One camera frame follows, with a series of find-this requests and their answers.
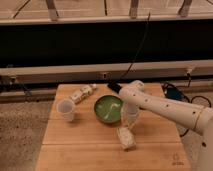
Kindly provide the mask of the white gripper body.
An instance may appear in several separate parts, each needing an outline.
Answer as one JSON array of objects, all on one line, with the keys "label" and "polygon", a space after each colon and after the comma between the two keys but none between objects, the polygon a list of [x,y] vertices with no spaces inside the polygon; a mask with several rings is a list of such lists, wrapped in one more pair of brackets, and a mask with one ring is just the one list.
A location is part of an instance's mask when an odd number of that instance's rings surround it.
[{"label": "white gripper body", "polygon": [[139,116],[139,107],[130,103],[124,102],[121,108],[122,125],[132,129]]}]

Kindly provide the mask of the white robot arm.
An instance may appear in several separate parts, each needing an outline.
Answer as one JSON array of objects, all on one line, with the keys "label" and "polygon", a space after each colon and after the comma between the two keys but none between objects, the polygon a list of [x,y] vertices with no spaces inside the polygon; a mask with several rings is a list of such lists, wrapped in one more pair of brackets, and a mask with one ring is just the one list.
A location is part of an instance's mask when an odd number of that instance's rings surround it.
[{"label": "white robot arm", "polygon": [[122,86],[124,123],[133,125],[140,108],[178,123],[202,136],[196,171],[213,171],[213,108],[157,97],[143,91],[143,83],[134,81]]}]

